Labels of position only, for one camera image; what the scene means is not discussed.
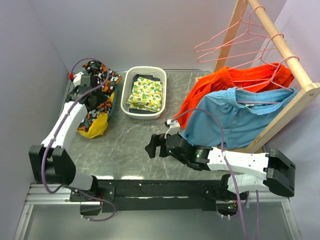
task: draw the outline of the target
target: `orange garment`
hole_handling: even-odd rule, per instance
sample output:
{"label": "orange garment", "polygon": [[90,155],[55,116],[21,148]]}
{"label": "orange garment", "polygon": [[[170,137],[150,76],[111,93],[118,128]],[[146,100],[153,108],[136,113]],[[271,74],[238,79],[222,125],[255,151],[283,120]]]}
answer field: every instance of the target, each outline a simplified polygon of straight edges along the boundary
{"label": "orange garment", "polygon": [[[263,83],[267,80],[261,79],[270,79],[276,70],[276,66],[271,66],[268,64],[262,66],[256,66],[248,69],[229,69],[230,67],[225,66],[220,70],[213,72],[207,76],[204,76],[199,79],[199,81],[192,88],[191,92],[185,98],[180,112],[174,117],[178,117],[185,111],[189,109],[194,109],[197,107],[200,100],[203,96],[220,90],[226,90],[228,88],[244,88],[248,86],[252,86],[255,84]],[[293,81],[294,76],[292,75],[290,69],[281,65],[274,76],[274,82],[283,86],[289,87],[291,82]],[[273,83],[264,83],[258,86],[248,87],[245,90],[253,93],[260,93],[269,90],[279,89],[280,87]],[[180,117],[177,121],[180,123],[181,128],[185,128],[187,125],[187,121],[191,116],[192,112],[188,112],[187,114]]]}

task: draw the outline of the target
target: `marble surface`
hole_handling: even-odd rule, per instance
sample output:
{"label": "marble surface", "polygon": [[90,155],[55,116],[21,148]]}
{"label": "marble surface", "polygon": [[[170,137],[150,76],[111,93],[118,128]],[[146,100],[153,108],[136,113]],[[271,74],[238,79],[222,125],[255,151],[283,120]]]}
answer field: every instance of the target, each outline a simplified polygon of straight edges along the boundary
{"label": "marble surface", "polygon": [[[122,91],[123,80],[119,83]],[[79,170],[100,179],[146,180],[219,180],[223,171],[196,171],[181,164],[171,156],[150,159],[145,146],[152,134],[165,133],[164,122],[177,114],[195,84],[195,77],[207,72],[167,72],[167,93],[164,112],[155,120],[129,118],[120,107],[121,94],[116,109],[108,122],[104,135],[89,139],[76,133],[69,154]]]}

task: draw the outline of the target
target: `white laundry basket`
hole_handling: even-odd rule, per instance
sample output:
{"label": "white laundry basket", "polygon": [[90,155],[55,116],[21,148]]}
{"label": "white laundry basket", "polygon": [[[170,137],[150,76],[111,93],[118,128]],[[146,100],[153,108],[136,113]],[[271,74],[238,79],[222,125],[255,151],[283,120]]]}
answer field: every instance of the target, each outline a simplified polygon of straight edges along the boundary
{"label": "white laundry basket", "polygon": [[[151,114],[138,114],[129,112],[129,106],[127,100],[131,94],[131,86],[133,78],[136,74],[140,75],[151,75],[154,78],[160,79],[162,82],[162,105],[161,110]],[[167,93],[167,74],[166,72],[159,68],[153,66],[135,66],[129,69],[125,75],[124,85],[122,89],[121,96],[121,109],[132,119],[141,119],[141,120],[152,120],[160,117],[160,114],[165,110],[166,107],[166,93]]]}

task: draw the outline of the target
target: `wooden clothing rack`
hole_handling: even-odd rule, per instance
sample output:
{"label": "wooden clothing rack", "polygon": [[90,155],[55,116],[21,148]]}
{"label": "wooden clothing rack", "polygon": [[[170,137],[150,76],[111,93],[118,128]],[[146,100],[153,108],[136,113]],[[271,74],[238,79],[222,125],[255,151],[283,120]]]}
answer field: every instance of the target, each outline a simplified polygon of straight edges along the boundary
{"label": "wooden clothing rack", "polygon": [[[257,0],[246,0],[245,2],[244,0],[237,0],[230,19],[229,27],[239,21],[242,16],[242,8],[247,8],[248,3],[253,9],[260,6]],[[257,9],[255,9],[255,14],[259,18],[262,26],[270,37],[279,33],[263,7],[258,7]],[[236,37],[238,27],[239,24],[226,31],[223,40],[224,44]],[[277,35],[272,38],[272,41],[284,59],[294,56],[294,53],[290,50],[283,36]],[[215,65],[214,72],[224,67],[226,59],[220,58],[228,57],[231,46],[232,45],[227,45],[221,48],[219,53],[219,60]],[[308,104],[311,103],[320,94],[320,83],[312,82],[297,58],[292,57],[285,60],[285,62],[288,68],[291,70],[295,79],[300,84],[301,90],[291,100],[291,102],[269,123],[269,125],[265,127],[265,129],[253,140],[253,142],[244,150],[242,149],[241,152],[257,152],[264,144],[266,144],[276,133],[278,133],[287,123],[289,123],[298,113],[301,112],[301,110],[308,106]]]}

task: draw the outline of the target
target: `dark folded cloth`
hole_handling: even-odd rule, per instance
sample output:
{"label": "dark folded cloth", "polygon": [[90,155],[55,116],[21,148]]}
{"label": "dark folded cloth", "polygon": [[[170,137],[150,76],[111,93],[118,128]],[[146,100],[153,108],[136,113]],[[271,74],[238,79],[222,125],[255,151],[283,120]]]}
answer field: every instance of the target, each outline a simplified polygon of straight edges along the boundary
{"label": "dark folded cloth", "polygon": [[[156,81],[156,82],[160,81],[159,78],[153,77],[151,75],[136,74],[133,77],[133,80],[132,80],[131,91],[134,88],[134,82],[138,81],[139,77],[144,78],[144,79],[149,79],[149,80],[152,80],[152,81]],[[154,111],[146,111],[146,110],[139,110],[139,109],[129,108],[129,113],[132,113],[132,114],[154,114],[155,112]]]}

